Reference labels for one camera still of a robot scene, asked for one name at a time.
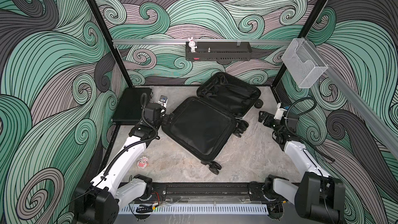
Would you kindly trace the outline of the white hard-shell suitcase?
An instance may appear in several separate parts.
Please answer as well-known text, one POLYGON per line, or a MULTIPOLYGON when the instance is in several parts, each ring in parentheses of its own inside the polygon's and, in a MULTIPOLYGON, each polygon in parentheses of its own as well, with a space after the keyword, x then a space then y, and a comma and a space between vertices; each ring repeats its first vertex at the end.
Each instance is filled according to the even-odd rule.
POLYGON ((260 95, 256 86, 218 72, 172 112, 174 119, 162 130, 217 175, 222 166, 216 157, 231 135, 240 138, 248 129, 243 117, 260 95))

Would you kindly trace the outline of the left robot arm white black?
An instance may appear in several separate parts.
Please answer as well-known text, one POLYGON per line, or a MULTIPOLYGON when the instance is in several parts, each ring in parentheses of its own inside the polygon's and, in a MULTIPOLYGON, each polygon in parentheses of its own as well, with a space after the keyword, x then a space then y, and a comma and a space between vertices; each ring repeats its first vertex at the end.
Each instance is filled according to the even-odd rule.
POLYGON ((124 186, 120 185, 150 143, 159 139, 167 97, 163 95, 157 102, 152 102, 147 94, 143 94, 141 105, 141 119, 130 131, 123 147, 89 183, 77 186, 74 192, 76 221, 83 224, 113 224, 119 211, 133 200, 151 198, 152 179, 149 177, 137 175, 124 186))

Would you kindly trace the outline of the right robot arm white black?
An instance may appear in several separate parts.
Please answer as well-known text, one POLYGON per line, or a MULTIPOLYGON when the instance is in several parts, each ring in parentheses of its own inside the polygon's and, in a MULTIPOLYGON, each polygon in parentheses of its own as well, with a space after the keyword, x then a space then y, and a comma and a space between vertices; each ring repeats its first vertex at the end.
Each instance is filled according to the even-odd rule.
POLYGON ((295 132, 300 116, 310 113, 316 106, 317 101, 307 96, 291 104, 278 103, 275 114, 260 111, 259 122, 272 129, 273 140, 301 175, 299 183, 270 175, 266 185, 272 198, 281 196, 292 203, 301 218, 323 224, 343 224, 344 183, 321 167, 295 132))

